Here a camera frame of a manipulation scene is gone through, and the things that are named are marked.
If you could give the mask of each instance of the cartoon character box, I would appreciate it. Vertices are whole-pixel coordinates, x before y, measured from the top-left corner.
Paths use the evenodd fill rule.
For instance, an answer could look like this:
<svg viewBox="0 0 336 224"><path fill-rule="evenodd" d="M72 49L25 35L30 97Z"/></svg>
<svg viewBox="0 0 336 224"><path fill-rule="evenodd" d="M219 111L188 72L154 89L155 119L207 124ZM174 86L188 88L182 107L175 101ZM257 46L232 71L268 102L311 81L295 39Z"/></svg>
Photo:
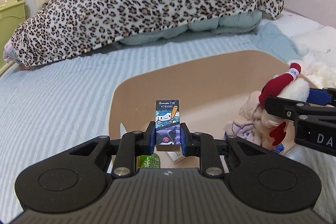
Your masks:
<svg viewBox="0 0 336 224"><path fill-rule="evenodd" d="M156 101L155 130L158 151L180 150L179 100Z"/></svg>

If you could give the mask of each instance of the red heart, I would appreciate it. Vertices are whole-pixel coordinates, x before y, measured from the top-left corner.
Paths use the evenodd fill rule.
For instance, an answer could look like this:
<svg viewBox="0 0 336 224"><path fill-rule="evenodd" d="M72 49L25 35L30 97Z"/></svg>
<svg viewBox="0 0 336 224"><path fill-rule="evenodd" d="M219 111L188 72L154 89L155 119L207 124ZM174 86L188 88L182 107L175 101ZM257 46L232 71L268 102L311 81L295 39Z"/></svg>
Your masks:
<svg viewBox="0 0 336 224"><path fill-rule="evenodd" d="M285 127L286 122L283 122L281 125L277 126L269 133L269 136L271 138L274 138L274 142L272 143L273 146L276 146L279 143L281 143L286 137L286 132L284 131Z"/></svg>

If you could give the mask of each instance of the white pom-pom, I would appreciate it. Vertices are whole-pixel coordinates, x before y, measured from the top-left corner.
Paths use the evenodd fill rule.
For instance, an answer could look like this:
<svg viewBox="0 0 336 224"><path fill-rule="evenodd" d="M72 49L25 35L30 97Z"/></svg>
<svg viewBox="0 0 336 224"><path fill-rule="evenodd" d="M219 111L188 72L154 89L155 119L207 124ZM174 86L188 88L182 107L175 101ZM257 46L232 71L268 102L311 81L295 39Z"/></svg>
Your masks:
<svg viewBox="0 0 336 224"><path fill-rule="evenodd" d="M278 95L280 98L306 102L309 96L309 84L303 78L290 82Z"/></svg>

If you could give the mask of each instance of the pink plush toy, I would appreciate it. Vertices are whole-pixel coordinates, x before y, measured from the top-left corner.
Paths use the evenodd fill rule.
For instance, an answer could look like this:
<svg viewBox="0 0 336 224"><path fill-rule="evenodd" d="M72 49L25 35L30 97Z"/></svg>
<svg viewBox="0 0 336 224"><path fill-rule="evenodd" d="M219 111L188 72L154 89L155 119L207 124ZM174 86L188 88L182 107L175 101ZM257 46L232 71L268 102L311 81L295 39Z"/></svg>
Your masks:
<svg viewBox="0 0 336 224"><path fill-rule="evenodd" d="M292 63L286 73L268 81L261 92L252 92L239 110L239 115L226 124L226 135L235 134L269 150L277 150L286 132L290 130L294 133L293 124L269 115L264 109L264 103L268 97L307 101L309 84L298 78L300 72L300 65Z"/></svg>

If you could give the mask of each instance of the red santa hat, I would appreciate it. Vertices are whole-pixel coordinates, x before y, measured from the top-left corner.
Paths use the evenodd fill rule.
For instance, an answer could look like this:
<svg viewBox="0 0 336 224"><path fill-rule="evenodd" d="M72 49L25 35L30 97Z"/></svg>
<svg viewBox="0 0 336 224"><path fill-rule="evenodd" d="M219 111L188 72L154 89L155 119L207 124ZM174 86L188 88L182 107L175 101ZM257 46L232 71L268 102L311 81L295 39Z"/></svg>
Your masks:
<svg viewBox="0 0 336 224"><path fill-rule="evenodd" d="M292 63L287 72L269 80L259 96L261 107L264 109L265 100L268 97L306 101L308 98L308 95L306 97L307 92L309 94L308 83L303 79L294 81L299 77L300 72L301 66L297 63Z"/></svg>

